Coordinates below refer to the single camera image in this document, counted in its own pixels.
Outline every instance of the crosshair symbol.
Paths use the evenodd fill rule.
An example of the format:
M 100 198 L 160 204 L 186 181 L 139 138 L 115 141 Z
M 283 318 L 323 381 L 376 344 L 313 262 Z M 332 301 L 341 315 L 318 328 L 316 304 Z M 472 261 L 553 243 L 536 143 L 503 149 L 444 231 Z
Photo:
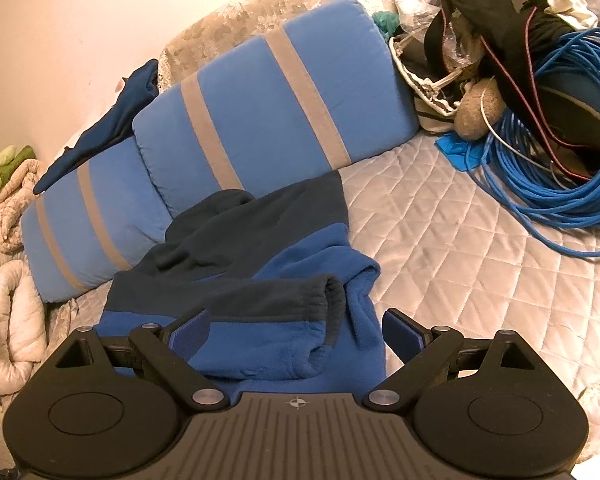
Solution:
M 293 406 L 296 410 L 299 410 L 303 406 L 307 405 L 308 402 L 300 397 L 296 397 L 295 399 L 291 399 L 289 402 L 286 402 L 289 406 Z

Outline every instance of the triangular cutout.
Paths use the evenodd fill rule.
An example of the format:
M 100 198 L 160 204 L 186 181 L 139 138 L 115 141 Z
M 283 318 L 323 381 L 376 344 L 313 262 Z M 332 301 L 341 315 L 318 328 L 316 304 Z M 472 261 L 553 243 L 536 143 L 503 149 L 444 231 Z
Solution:
M 529 359 L 515 343 L 507 343 L 500 366 L 504 368 L 517 368 L 519 370 L 535 370 Z
M 88 343 L 83 339 L 73 342 L 58 361 L 57 368 L 76 368 L 88 366 L 93 363 L 93 356 Z

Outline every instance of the wall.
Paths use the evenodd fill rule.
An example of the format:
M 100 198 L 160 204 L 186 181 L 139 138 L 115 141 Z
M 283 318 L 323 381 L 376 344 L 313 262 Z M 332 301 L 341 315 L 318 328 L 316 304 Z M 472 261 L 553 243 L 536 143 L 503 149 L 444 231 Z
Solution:
M 90 110 L 228 0 L 0 0 L 0 149 L 49 162 Z

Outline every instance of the quilted bedspread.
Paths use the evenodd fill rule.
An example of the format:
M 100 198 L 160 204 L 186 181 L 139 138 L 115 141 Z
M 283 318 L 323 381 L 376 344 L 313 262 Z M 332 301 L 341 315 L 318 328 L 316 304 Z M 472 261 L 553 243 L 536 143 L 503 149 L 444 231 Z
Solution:
M 398 308 L 466 337 L 516 330 L 580 400 L 590 423 L 581 460 L 600 452 L 600 258 L 560 256 L 419 134 L 340 170 L 354 248 L 382 273 L 371 292 L 381 318 Z M 543 234 L 600 248 L 600 231 Z M 387 373 L 401 366 L 387 352 Z

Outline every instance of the blue cable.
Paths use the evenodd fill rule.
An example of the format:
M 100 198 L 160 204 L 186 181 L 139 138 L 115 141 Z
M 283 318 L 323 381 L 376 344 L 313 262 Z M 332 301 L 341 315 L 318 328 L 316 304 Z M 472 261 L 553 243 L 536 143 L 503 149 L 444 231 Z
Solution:
M 538 64 L 534 75 L 553 72 L 586 74 L 600 88 L 600 46 L 589 38 L 600 40 L 600 28 L 560 37 L 556 49 Z M 508 108 L 494 129 L 512 148 L 534 160 L 532 136 Z M 487 136 L 480 166 L 485 182 L 470 171 L 471 178 L 509 209 L 532 236 L 565 256 L 600 256 L 600 250 L 576 251 L 563 247 L 541 235 L 532 223 L 535 221 L 558 229 L 600 228 L 600 170 L 585 184 L 574 187 L 560 174 L 543 171 L 511 151 L 492 133 Z M 519 202 L 511 199 L 498 180 Z

